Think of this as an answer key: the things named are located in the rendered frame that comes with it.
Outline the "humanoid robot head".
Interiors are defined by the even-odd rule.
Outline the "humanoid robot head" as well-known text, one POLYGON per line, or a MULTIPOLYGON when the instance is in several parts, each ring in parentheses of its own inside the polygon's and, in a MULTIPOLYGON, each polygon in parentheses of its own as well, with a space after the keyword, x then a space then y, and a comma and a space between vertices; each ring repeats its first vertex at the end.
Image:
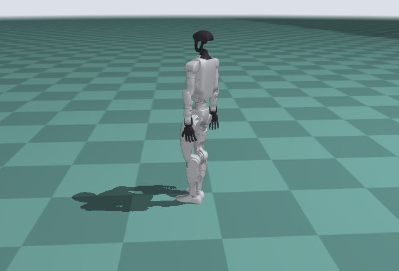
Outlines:
POLYGON ((212 59, 212 57, 210 57, 208 54, 208 50, 203 49, 203 45, 206 44, 207 41, 213 40, 213 35, 208 31, 198 31, 193 34, 193 39, 195 40, 195 51, 199 52, 199 54, 201 55, 200 58, 206 60, 212 59), (201 41, 201 45, 198 49, 197 45, 199 41, 201 41))

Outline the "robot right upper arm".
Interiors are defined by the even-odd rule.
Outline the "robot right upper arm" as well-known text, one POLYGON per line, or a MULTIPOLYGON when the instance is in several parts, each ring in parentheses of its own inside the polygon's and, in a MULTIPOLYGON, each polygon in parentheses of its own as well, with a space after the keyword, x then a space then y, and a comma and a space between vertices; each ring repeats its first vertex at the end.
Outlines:
MULTIPOLYGON (((216 61, 216 77, 215 77, 215 85, 214 85, 214 90, 217 90, 219 85, 218 85, 218 79, 219 79, 219 74, 218 74, 218 67, 219 67, 219 60, 217 58, 214 58, 216 61)), ((213 90, 213 91, 214 91, 213 90)))

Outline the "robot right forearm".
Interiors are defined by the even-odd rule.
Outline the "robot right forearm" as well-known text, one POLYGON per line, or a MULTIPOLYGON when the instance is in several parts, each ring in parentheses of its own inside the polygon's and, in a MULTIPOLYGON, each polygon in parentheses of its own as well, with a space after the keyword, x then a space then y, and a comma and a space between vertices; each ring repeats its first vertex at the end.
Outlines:
POLYGON ((216 111, 216 101, 217 101, 217 96, 219 93, 219 88, 217 90, 213 91, 212 97, 210 97, 209 105, 210 105, 210 111, 215 112, 216 111))

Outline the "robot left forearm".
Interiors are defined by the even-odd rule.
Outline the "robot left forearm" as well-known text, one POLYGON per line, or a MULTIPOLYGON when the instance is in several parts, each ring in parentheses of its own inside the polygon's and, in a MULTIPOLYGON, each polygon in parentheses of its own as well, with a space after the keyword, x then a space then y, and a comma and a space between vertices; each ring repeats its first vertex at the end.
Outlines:
POLYGON ((183 115, 185 117, 185 123, 191 124, 191 117, 192 117, 192 104, 193 101, 191 99, 190 92, 188 90, 184 90, 182 92, 183 96, 183 104, 184 104, 184 112, 183 115))

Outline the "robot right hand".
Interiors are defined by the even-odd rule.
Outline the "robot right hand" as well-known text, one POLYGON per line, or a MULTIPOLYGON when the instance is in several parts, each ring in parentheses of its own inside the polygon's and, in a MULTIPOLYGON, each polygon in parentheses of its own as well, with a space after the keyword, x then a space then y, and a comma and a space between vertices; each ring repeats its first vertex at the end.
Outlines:
MULTIPOLYGON (((213 130, 213 122, 214 122, 214 129, 216 129, 216 122, 217 122, 217 126, 219 128, 218 116, 216 114, 217 113, 217 106, 216 106, 216 111, 215 112, 211 112, 210 111, 210 106, 209 106, 209 112, 212 115, 212 120, 211 120, 211 122, 212 122, 212 130, 213 130)), ((210 127, 211 127, 211 123, 209 124, 209 130, 210 130, 210 127)))

